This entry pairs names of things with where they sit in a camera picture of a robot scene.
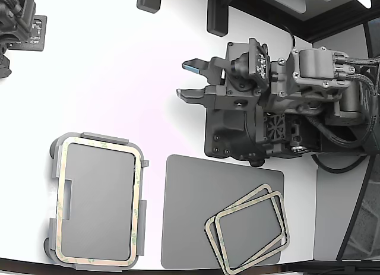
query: gray metal wall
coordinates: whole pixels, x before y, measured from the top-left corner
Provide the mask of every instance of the gray metal wall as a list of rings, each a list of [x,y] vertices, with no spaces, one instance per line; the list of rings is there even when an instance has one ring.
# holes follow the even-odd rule
[[[346,52],[352,57],[367,58],[367,44],[364,27],[350,30],[318,41],[315,48],[326,46]],[[355,157],[323,156],[321,161],[333,168],[345,167],[355,161]],[[335,260],[344,235],[350,223],[353,209],[362,186],[368,160],[351,172],[341,175],[317,172],[316,220],[315,220],[315,260]]]

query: black cable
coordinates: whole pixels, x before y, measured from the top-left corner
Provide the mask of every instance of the black cable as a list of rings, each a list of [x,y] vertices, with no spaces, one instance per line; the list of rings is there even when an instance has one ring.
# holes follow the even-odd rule
[[[368,58],[368,59],[359,59],[359,58],[344,58],[344,63],[352,65],[378,65],[380,63],[380,57]]]
[[[364,75],[365,77],[368,77],[375,84],[376,78],[370,72],[368,72],[368,69],[369,69],[369,67],[363,67],[360,70],[360,74]]]
[[[369,108],[369,113],[370,113],[370,120],[368,122],[368,125],[366,127],[366,131],[363,134],[363,136],[355,141],[348,141],[344,140],[338,136],[336,136],[333,132],[331,132],[327,127],[325,127],[322,122],[319,121],[317,117],[314,116],[306,116],[306,119],[313,125],[315,126],[328,140],[330,140],[332,143],[343,147],[343,148],[358,148],[362,146],[363,143],[365,143],[368,138],[371,136],[373,128],[376,125],[376,120],[378,118],[378,109],[376,108],[377,104],[377,92],[375,91],[376,87],[369,79],[368,77],[361,75],[361,74],[348,74],[347,75],[348,79],[351,80],[357,80],[362,82],[362,84],[366,85],[368,90],[370,91],[371,95],[373,98],[371,99],[372,101],[372,106]]]
[[[287,26],[285,26],[285,25],[282,25],[283,26],[283,28],[284,29],[286,29],[286,31],[290,34],[290,36],[292,37],[292,44],[293,44],[293,46],[292,46],[292,48],[294,48],[295,46],[296,46],[296,38],[295,38],[295,36],[294,36],[294,34],[289,30],[289,28],[287,27]]]
[[[326,172],[332,173],[332,174],[342,174],[342,173],[346,173],[348,171],[351,171],[354,168],[358,167],[358,165],[360,165],[367,158],[367,156],[360,156],[359,159],[357,159],[351,165],[348,165],[345,168],[335,169],[335,168],[331,168],[331,167],[328,167],[325,164],[323,164],[316,154],[312,155],[311,157],[313,158],[314,162],[318,165],[319,168],[325,170]]]

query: white tabletop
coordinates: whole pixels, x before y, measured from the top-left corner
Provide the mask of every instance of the white tabletop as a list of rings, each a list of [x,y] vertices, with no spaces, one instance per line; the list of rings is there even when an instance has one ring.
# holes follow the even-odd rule
[[[182,62],[223,57],[227,42],[250,37],[267,43],[272,59],[290,50],[286,32],[233,8],[230,33],[220,38],[205,29],[207,0],[162,0],[157,14],[138,10],[136,1],[36,0],[37,13],[48,16],[45,51],[6,53],[13,73],[0,81],[0,258],[51,263],[42,247],[56,207],[49,147],[66,132],[88,131],[128,138],[150,160],[142,192],[145,256],[134,268],[162,269],[166,159],[207,158],[205,109],[176,97],[177,88],[207,83]],[[297,45],[311,47],[299,39]],[[270,159],[264,167],[285,175],[292,240],[280,263],[311,260],[316,166],[303,157]]]

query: robotic arm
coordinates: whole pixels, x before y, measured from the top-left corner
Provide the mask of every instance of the robotic arm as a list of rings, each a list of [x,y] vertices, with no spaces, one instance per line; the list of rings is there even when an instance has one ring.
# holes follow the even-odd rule
[[[270,61],[255,39],[229,43],[226,59],[193,59],[183,68],[207,78],[201,90],[178,90],[207,110],[205,153],[262,166],[265,159],[305,153],[378,154],[378,85],[367,72],[378,59],[293,48]]]
[[[8,45],[28,41],[35,13],[34,0],[0,0],[0,78],[12,73],[4,55]]]

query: screw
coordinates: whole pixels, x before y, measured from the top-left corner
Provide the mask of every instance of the screw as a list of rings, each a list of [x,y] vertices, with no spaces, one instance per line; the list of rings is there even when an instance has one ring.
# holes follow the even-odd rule
[[[285,65],[285,59],[284,58],[280,58],[280,59],[278,59],[278,64],[280,64],[280,65]]]

